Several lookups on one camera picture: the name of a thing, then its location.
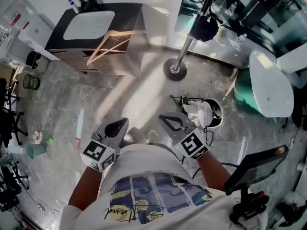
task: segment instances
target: metal pole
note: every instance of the metal pole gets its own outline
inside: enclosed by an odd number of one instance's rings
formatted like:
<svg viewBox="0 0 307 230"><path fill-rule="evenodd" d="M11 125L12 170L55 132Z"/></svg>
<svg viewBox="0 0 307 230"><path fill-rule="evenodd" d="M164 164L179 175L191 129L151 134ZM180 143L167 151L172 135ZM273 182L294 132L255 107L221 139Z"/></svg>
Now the metal pole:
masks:
<svg viewBox="0 0 307 230"><path fill-rule="evenodd" d="M202 17L202 14L206 13L209 6L211 5L211 2L212 2L212 0L205 0L203 2L203 6L202 6L201 10L198 12L190 32L194 29L194 26L197 25L198 21ZM184 56L186 55L186 53L187 53L187 51L188 51L192 42L193 42L193 37L188 35L187 39L186 39L186 41L185 41L185 43L184 43L184 45L183 45L183 47L180 51L179 57L178 57L175 65L174 65L174 67L171 69L171 71L173 73L177 73L178 67L179 67L180 63L182 62Z"/></svg>

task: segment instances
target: black and white marker cube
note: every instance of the black and white marker cube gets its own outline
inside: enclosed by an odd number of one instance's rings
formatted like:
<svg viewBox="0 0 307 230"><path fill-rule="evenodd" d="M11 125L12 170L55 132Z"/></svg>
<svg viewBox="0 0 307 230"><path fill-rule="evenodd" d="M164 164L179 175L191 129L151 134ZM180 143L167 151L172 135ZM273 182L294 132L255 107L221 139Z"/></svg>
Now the black and white marker cube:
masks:
<svg viewBox="0 0 307 230"><path fill-rule="evenodd" d="M206 153L210 148L207 145L203 134L196 128L189 133L184 139L174 146L175 150L179 150L185 157L198 159Z"/></svg>
<svg viewBox="0 0 307 230"><path fill-rule="evenodd" d="M82 150L81 158L84 164L102 172L117 159L115 149L112 149L96 140Z"/></svg>

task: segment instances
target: green cup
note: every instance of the green cup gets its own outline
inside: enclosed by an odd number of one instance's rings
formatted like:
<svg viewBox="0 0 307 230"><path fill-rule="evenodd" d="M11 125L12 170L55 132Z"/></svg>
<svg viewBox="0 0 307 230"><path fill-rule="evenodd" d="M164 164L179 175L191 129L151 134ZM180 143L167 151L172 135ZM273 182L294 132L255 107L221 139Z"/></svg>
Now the green cup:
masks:
<svg viewBox="0 0 307 230"><path fill-rule="evenodd" d="M31 144L27 146L27 153L30 159L34 159L34 157L44 154L46 149L47 147L42 144Z"/></svg>

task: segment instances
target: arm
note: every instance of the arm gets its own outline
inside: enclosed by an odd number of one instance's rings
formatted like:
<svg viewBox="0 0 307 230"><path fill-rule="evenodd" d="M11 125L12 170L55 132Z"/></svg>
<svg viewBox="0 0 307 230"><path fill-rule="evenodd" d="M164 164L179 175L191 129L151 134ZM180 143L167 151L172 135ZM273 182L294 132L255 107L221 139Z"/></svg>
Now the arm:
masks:
<svg viewBox="0 0 307 230"><path fill-rule="evenodd" d="M80 210L85 210L96 199L102 178L102 173L87 167L75 187L68 205L75 206Z"/></svg>
<svg viewBox="0 0 307 230"><path fill-rule="evenodd" d="M202 155L197 162L208 187L225 191L224 184L230 174L223 165L209 151Z"/></svg>

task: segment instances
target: gray floor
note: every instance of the gray floor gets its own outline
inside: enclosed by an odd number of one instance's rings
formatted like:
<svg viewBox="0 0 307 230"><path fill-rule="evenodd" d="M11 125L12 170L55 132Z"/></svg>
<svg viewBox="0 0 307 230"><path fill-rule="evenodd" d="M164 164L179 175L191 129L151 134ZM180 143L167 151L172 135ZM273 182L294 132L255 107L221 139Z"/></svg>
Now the gray floor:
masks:
<svg viewBox="0 0 307 230"><path fill-rule="evenodd" d="M104 117L126 116L130 127L138 128L139 137L150 129L157 130L162 143L168 137L157 117L177 107L169 95L214 98L221 101L231 85L230 67L197 57L186 56L186 78L171 82L163 74L163 63L176 52L150 49L142 64L142 79L121 76L84 75L63 62L51 62L46 73L39 76L37 91L24 90L18 85L21 100L18 109L25 112L22 123L30 134L23 138L24 147L31 144L35 130L43 132L43 141L53 137L47 153L31 160L26 152L16 155L23 170L31 176L29 194L19 196L21 209L43 227L59 225L63 207L68 203L85 166L82 164L78 142L75 139L77 121L84 110L82 147ZM224 122L214 131L213 154L219 161L240 162L244 154L266 150L281 144L290 145L296 127L290 122L286 129L262 116L250 116L238 110L232 95L222 103ZM270 197L269 210L293 188L298 173L296 164L304 156L306 138L299 130L288 157L269 179L258 183L252 190L264 190ZM197 170L195 161L186 159L184 166L191 175ZM199 173L196 183L205 184ZM36 204L44 206L40 212Z"/></svg>

